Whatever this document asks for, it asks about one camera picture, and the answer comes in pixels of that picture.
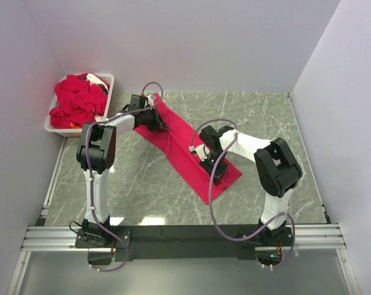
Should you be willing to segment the red t shirt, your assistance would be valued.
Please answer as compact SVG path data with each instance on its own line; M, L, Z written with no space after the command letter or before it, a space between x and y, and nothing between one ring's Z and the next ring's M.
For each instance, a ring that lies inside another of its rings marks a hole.
M135 131L160 149L176 172L208 204L210 175L200 166L199 158L189 150L194 128L163 101L158 104L158 113L169 127L167 131L151 132L145 126L137 127Z

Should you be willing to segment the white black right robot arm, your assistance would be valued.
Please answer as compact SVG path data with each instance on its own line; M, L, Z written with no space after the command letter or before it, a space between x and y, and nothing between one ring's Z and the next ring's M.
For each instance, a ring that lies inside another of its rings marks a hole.
M263 244L274 244L285 229L286 219L289 217L287 209L290 197L303 176L300 164L287 142L282 138L263 140L241 133L230 126L218 130L210 125L206 126L199 137L203 144L196 148L196 154L201 155L202 151L209 149L200 165L210 176L208 204L217 232L231 242L243 242L258 236ZM211 204L213 186L219 184L228 172L228 164L225 163L228 152L251 160L256 165L260 184L266 193L258 229L250 235L238 238L230 237L222 231Z

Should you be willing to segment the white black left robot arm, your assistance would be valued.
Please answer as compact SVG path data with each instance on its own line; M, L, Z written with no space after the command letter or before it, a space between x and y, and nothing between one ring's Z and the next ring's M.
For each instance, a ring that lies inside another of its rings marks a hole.
M167 131L153 100L144 94L132 95L114 117L102 123L88 122L82 128L76 160L84 172L87 192L83 235L98 247L111 241L110 213L107 203L108 172L114 163L116 139L125 132L145 127L149 132Z

